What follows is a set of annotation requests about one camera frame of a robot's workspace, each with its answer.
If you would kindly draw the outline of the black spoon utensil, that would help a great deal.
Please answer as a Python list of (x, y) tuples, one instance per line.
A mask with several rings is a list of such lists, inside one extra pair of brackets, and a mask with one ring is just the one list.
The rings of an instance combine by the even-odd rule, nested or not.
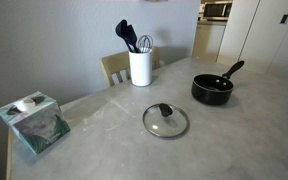
[(122, 38), (124, 40), (125, 44), (128, 47), (128, 50), (130, 52), (133, 52), (133, 49), (131, 48), (131, 45), (128, 42), (128, 39), (127, 39), (127, 36), (126, 36), (126, 34), (127, 34), (126, 28), (127, 28), (127, 21), (125, 19), (123, 19), (115, 27), (115, 32), (116, 32), (118, 37), (120, 37), (120, 38)]

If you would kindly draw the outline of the white utensil holder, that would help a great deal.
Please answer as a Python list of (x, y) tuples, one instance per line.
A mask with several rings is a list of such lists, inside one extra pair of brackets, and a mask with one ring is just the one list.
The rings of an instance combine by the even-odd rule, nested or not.
[(145, 53), (129, 53), (131, 82), (144, 87), (152, 82), (152, 50)]

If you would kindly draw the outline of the black spatula utensil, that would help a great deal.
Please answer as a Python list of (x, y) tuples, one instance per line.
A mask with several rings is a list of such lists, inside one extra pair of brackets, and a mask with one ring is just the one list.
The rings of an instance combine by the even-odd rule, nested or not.
[(131, 45), (134, 47), (134, 52), (140, 53), (140, 50), (137, 47), (137, 36), (131, 24), (128, 25), (128, 33), (129, 33)]

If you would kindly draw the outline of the green patterned tissue box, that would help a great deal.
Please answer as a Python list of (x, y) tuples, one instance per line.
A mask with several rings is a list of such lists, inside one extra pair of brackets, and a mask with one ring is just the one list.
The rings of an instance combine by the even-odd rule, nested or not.
[(70, 131), (57, 101), (39, 91), (0, 107), (0, 117), (34, 154)]

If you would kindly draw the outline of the wooden chair behind table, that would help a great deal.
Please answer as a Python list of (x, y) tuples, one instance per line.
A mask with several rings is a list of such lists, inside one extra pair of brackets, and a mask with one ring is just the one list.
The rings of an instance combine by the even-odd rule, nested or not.
[[(159, 50), (156, 46), (151, 48), (152, 50), (152, 71), (160, 67)], [(123, 82), (121, 72), (125, 72), (127, 80), (131, 80), (130, 76), (130, 64), (129, 53), (121, 52), (114, 55), (106, 56), (101, 59), (104, 74), (106, 75), (107, 82), (110, 86), (114, 86), (114, 77), (117, 78), (118, 83)]]

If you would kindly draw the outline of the microwave oven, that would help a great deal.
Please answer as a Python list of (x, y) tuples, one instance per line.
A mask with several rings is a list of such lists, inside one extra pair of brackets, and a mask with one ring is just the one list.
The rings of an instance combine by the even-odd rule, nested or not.
[(232, 4), (232, 1), (206, 2), (203, 17), (207, 20), (227, 21)]

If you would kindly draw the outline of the black wall switch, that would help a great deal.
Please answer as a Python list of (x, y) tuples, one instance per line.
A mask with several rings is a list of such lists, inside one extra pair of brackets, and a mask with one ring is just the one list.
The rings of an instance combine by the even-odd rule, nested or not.
[(286, 21), (287, 21), (287, 19), (288, 19), (288, 14), (284, 14), (284, 15), (282, 16), (282, 19), (281, 19), (281, 21), (280, 21), (280, 24), (285, 24)]

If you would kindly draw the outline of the glass lid with black knob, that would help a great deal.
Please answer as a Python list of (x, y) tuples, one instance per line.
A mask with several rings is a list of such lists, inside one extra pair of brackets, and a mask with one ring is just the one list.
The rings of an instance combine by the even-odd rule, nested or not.
[(160, 138), (179, 137), (190, 125), (189, 118), (182, 109), (166, 103), (148, 107), (142, 120), (146, 130)]

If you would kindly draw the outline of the white cabinet counter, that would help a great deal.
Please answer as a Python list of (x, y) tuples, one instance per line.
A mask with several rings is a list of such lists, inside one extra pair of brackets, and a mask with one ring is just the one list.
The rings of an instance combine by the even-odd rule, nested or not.
[(225, 28), (225, 23), (198, 23), (192, 56), (216, 62)]

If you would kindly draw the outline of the metal whisk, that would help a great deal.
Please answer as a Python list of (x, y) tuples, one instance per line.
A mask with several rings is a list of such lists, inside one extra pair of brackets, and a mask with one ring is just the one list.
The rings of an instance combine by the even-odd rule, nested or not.
[(150, 35), (142, 35), (138, 39), (137, 46), (141, 53), (147, 53), (153, 46), (153, 38)]

